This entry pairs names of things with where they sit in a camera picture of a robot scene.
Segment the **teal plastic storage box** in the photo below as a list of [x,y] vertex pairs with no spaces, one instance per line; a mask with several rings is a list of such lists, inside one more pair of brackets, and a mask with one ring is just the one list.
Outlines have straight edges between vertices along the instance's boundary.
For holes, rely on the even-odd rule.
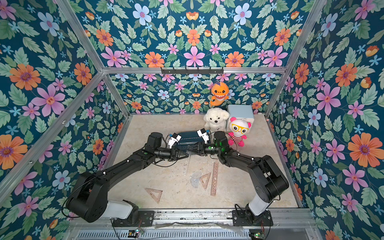
[[197,142],[204,142],[202,138],[200,138],[197,134],[197,131],[190,131],[190,132],[181,132],[178,133],[182,138],[178,142],[181,146],[182,151],[187,151],[189,149],[189,146],[197,143]]

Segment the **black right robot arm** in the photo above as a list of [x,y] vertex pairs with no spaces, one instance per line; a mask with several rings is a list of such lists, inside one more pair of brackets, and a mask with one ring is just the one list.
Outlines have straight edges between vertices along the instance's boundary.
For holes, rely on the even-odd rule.
[[212,140],[195,141],[187,146],[187,151],[199,156],[216,155],[221,164],[247,172],[256,195],[246,205],[245,212],[250,217],[258,217],[275,200],[281,199],[281,194],[289,188],[289,182],[271,156],[252,157],[241,154],[231,147],[231,140],[227,136],[225,132],[215,132]]

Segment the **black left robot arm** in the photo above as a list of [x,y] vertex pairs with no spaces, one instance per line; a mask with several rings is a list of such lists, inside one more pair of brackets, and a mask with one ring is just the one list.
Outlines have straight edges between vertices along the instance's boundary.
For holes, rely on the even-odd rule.
[[173,134],[163,148],[163,135],[157,132],[151,133],[147,143],[124,161],[93,174],[89,172],[81,174],[74,190],[64,203],[64,208],[88,223],[103,218],[128,218],[134,205],[126,201],[109,201],[109,190],[130,175],[155,165],[156,159],[179,160],[183,152],[177,147],[177,143],[181,139],[180,135]]

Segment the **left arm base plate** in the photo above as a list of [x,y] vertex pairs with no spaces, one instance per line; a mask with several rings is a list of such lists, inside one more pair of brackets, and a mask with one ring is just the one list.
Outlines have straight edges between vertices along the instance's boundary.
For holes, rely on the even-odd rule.
[[154,211],[138,210],[131,213],[127,219],[115,219],[112,226],[115,228],[126,227],[151,227],[154,222]]

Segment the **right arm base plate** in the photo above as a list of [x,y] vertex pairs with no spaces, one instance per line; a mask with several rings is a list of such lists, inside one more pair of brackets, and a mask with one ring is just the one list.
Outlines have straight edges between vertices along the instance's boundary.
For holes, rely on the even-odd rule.
[[251,211],[232,210],[233,225],[240,227],[271,227],[274,225],[271,212],[266,210],[259,216],[254,216]]

